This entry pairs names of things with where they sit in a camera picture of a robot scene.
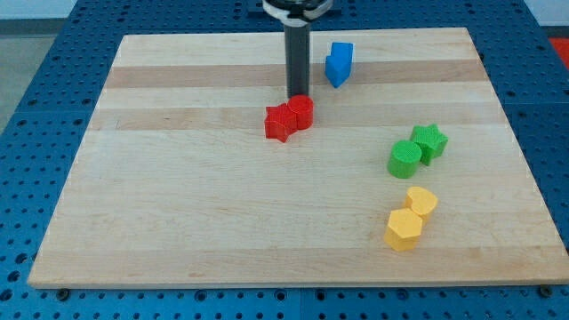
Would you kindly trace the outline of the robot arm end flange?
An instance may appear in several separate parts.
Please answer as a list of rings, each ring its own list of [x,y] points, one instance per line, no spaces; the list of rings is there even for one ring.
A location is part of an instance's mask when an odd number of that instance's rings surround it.
[[[333,7],[333,0],[262,0],[262,9],[287,26],[303,26]]]

